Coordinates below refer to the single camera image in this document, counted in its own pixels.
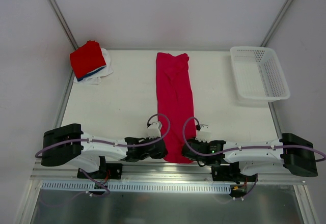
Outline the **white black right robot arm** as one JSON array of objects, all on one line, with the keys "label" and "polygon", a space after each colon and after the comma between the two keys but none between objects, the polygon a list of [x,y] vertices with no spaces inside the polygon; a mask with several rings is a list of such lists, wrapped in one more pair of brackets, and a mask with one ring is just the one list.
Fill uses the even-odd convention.
[{"label": "white black right robot arm", "polygon": [[221,181],[239,182],[257,174],[291,173],[298,177],[317,177],[316,150],[313,144],[295,134],[258,143],[213,140],[201,142],[190,138],[182,155],[199,166],[212,168]]}]

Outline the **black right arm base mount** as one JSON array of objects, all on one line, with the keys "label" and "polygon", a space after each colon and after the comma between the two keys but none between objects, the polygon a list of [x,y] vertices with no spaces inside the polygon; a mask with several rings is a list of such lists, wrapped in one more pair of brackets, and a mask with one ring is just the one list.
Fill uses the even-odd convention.
[{"label": "black right arm base mount", "polygon": [[254,182],[256,180],[256,175],[246,176],[241,173],[238,163],[212,166],[211,174],[213,181],[219,182],[234,182],[239,184],[240,182]]}]

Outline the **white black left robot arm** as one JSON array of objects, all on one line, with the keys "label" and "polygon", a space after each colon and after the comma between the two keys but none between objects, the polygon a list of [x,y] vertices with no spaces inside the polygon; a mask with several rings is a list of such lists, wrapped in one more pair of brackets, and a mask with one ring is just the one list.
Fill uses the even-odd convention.
[{"label": "white black left robot arm", "polygon": [[138,162],[147,158],[162,159],[168,151],[161,134],[160,122],[148,125],[148,137],[108,139],[82,131],[77,123],[47,131],[43,148],[36,154],[45,167],[71,165],[84,170],[92,178],[100,179],[114,174],[109,161]]}]

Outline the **crimson pink t-shirt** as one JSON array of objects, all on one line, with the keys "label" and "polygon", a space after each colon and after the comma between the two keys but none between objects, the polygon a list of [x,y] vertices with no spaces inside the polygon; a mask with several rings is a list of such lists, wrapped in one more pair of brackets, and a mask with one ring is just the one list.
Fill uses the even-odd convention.
[{"label": "crimson pink t-shirt", "polygon": [[185,121],[194,116],[194,103],[191,82],[189,79],[189,56],[186,53],[173,56],[159,52],[156,56],[156,96],[157,112],[162,123],[161,133],[170,130],[164,138],[168,154],[164,160],[171,163],[191,163],[182,156],[184,140],[182,129]]}]

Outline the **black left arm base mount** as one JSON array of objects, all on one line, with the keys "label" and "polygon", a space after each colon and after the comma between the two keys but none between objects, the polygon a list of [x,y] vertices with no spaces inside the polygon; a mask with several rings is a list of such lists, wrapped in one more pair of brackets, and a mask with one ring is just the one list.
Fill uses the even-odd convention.
[{"label": "black left arm base mount", "polygon": [[120,180],[122,177],[123,164],[121,163],[100,163],[99,169],[93,172],[85,173],[95,180]]}]

